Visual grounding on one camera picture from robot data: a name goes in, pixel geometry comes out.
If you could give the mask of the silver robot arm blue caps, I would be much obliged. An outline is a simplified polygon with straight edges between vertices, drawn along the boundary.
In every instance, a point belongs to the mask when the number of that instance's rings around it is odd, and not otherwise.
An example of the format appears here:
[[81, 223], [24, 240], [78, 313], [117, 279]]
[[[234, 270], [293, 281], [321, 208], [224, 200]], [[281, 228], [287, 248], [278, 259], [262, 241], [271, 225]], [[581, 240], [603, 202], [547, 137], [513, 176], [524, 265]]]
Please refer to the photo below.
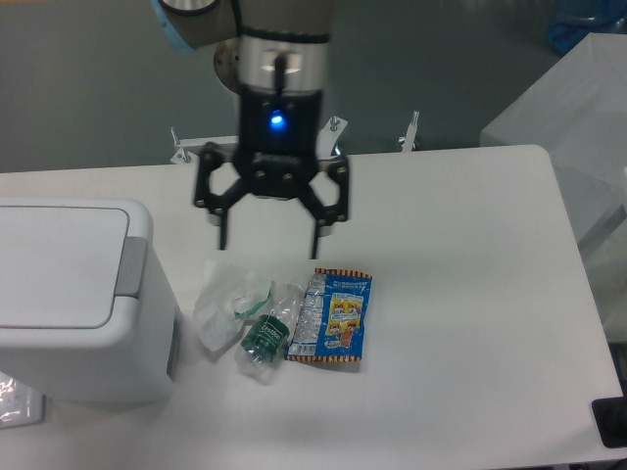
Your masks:
[[155, 1], [170, 43], [195, 51], [228, 40], [235, 48], [238, 143], [198, 152], [193, 204], [217, 220], [227, 244], [230, 209], [247, 195], [297, 200], [313, 218], [312, 247], [349, 218], [350, 164], [317, 153], [332, 1]]

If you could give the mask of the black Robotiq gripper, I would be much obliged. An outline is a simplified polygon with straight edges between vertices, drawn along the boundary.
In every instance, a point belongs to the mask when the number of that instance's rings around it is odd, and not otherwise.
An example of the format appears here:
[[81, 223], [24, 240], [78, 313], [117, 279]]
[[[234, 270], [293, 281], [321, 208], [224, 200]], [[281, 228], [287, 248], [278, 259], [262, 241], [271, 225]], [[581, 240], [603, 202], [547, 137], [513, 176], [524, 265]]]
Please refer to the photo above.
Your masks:
[[[350, 218], [351, 168], [345, 155], [317, 161], [316, 139], [323, 92], [276, 94], [244, 86], [240, 94], [239, 143], [227, 150], [215, 142], [201, 147], [192, 204], [217, 220], [218, 248], [228, 243], [230, 209], [249, 192], [277, 199], [297, 198], [313, 218], [311, 259], [317, 259], [322, 232]], [[223, 193], [211, 177], [231, 164], [237, 179]], [[311, 182], [323, 173], [338, 188], [335, 203], [325, 205]]]

